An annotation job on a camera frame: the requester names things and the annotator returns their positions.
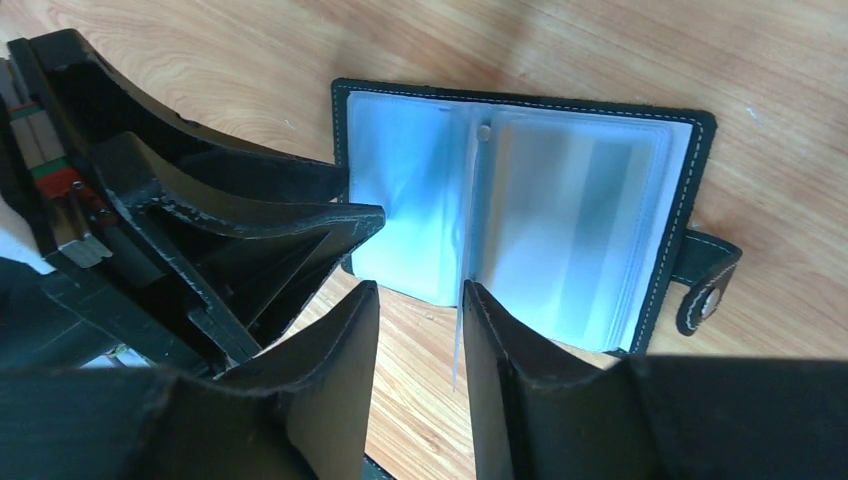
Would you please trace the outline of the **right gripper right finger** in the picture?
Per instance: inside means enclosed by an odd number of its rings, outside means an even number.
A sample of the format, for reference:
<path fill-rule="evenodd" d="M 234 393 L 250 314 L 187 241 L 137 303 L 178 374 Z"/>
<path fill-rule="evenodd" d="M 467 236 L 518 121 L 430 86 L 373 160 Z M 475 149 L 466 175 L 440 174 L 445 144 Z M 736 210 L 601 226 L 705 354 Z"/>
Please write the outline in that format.
<path fill-rule="evenodd" d="M 480 479 L 843 479 L 847 365 L 630 356 L 595 367 L 467 281 Z"/>

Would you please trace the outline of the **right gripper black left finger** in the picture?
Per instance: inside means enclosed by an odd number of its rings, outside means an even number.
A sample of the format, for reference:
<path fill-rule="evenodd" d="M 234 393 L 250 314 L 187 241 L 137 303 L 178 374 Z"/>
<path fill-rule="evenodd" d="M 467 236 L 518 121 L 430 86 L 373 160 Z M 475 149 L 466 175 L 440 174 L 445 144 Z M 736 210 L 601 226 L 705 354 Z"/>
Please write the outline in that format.
<path fill-rule="evenodd" d="M 171 368 L 1 375 L 5 479 L 356 479 L 379 295 L 364 281 L 215 380 Z"/>

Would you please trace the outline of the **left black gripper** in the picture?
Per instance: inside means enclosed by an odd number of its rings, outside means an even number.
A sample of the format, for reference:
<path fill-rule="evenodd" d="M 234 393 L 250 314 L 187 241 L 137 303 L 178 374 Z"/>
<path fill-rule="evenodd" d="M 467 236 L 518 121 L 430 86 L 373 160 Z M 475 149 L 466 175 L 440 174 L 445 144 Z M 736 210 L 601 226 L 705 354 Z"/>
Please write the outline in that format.
<path fill-rule="evenodd" d="M 1 61 L 1 364 L 126 346 L 213 375 L 278 339 L 385 223 L 347 168 L 169 108 L 78 31 Z"/>

